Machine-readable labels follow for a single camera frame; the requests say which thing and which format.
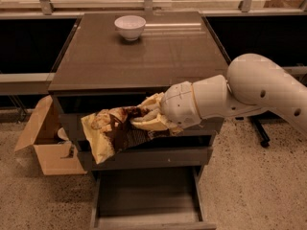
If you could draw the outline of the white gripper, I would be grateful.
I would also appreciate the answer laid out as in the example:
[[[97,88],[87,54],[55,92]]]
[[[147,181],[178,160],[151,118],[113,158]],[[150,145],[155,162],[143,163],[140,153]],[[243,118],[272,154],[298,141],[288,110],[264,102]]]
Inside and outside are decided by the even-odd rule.
[[[163,131],[173,127],[171,122],[181,128],[192,127],[201,122],[194,100],[193,86],[189,81],[172,85],[165,93],[155,93],[139,106],[149,110],[161,106],[161,112],[166,116],[158,114],[149,121],[131,120],[131,124],[139,129]]]

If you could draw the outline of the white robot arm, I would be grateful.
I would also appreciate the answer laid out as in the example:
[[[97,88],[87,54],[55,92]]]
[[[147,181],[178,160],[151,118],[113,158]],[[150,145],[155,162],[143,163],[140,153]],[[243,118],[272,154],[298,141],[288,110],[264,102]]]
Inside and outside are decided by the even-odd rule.
[[[244,54],[218,75],[171,86],[158,101],[141,104],[150,112],[131,123],[144,130],[185,129],[214,117],[246,117],[270,111],[307,133],[307,87],[266,57]]]

